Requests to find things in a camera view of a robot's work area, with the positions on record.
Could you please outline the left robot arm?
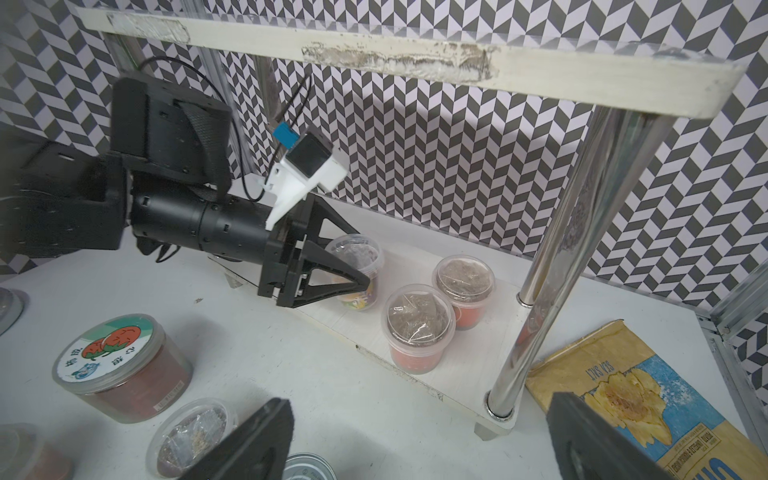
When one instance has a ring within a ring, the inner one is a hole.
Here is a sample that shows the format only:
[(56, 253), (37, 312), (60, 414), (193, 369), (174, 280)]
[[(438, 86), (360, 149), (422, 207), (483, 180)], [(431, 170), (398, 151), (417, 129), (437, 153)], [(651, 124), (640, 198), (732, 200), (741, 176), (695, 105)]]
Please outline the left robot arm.
[(369, 277), (328, 250), (320, 231), (344, 220), (323, 198), (348, 163), (321, 133), (280, 124), (285, 147), (264, 205), (231, 194), (230, 107), (142, 73), (114, 87), (108, 151), (89, 156), (17, 127), (1, 129), (1, 247), (28, 257), (170, 246), (260, 266), (258, 292), (295, 308), (362, 292)]

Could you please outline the pink seed cup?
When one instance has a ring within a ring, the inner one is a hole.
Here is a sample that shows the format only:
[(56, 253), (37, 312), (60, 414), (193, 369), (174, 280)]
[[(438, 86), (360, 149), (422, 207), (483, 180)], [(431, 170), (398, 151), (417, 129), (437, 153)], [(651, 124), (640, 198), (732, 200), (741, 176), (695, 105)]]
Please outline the pink seed cup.
[(28, 423), (1, 426), (1, 478), (71, 479), (72, 461)]
[(426, 284), (409, 284), (384, 303), (381, 329), (394, 364), (413, 375), (432, 371), (456, 332), (450, 300)]
[(432, 273), (433, 287), (454, 309), (456, 328), (474, 328), (485, 316), (495, 291), (495, 275), (484, 261), (469, 255), (443, 258)]

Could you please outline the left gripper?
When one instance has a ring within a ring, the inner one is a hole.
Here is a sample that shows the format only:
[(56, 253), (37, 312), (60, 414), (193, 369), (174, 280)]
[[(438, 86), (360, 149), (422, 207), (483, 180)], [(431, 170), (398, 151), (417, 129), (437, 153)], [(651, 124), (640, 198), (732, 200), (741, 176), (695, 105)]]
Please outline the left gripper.
[[(364, 292), (366, 274), (312, 241), (297, 247), (298, 235), (286, 216), (273, 229), (266, 227), (271, 208), (227, 194), (162, 179), (136, 179), (129, 215), (139, 251), (158, 254), (163, 261), (177, 246), (228, 260), (258, 264), (267, 277), (260, 286), (271, 294), (279, 289), (277, 305), (298, 308), (321, 300)], [(329, 221), (345, 234), (359, 234), (322, 196), (309, 194), (302, 208), (308, 240), (321, 240), (323, 223)]]

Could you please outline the small yellow seed cup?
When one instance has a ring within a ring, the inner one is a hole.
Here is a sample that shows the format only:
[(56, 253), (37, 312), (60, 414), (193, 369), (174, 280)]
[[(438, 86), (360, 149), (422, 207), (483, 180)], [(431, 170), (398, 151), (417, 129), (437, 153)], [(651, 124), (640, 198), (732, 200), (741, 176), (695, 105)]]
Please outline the small yellow seed cup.
[(378, 299), (378, 276), (385, 263), (384, 251), (379, 244), (362, 234), (348, 234), (332, 240), (325, 250), (370, 279), (364, 292), (340, 296), (341, 304), (355, 311), (372, 307)]

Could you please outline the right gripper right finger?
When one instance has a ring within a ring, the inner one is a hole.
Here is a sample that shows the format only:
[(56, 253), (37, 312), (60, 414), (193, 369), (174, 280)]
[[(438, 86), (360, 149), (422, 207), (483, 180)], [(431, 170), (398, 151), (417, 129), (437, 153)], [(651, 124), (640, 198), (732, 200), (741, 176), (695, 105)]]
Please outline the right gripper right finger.
[(555, 458), (564, 479), (644, 480), (670, 477), (571, 392), (553, 394), (546, 420)]

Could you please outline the purple white tin can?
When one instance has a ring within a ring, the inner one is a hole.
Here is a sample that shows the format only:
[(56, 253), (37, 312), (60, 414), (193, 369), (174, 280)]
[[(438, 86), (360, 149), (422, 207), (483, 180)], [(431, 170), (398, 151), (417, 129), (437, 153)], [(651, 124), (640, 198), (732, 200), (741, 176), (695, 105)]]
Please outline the purple white tin can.
[(299, 453), (286, 459), (283, 480), (337, 480), (331, 465), (312, 453)]

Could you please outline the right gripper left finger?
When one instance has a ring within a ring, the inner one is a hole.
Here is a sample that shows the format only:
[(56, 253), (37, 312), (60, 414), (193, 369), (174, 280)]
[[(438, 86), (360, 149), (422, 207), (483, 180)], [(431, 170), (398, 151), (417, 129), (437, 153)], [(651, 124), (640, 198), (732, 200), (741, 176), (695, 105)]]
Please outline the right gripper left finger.
[(288, 399), (272, 398), (181, 476), (184, 480), (281, 479), (294, 432)]

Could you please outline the small red label cup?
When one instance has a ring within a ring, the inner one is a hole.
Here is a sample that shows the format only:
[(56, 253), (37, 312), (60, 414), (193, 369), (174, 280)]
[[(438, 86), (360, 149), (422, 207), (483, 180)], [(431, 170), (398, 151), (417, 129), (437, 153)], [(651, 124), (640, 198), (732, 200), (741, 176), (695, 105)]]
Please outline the small red label cup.
[(218, 446), (239, 424), (236, 410), (202, 398), (176, 410), (156, 431), (145, 456), (150, 479), (178, 479)]

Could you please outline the tomato label seed jar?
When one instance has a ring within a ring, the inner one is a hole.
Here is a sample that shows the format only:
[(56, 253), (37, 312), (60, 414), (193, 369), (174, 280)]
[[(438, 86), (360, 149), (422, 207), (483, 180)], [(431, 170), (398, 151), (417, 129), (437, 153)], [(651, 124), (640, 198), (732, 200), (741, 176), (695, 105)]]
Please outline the tomato label seed jar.
[(189, 387), (193, 367), (158, 321), (128, 314), (82, 333), (57, 357), (53, 380), (122, 424), (148, 420)]

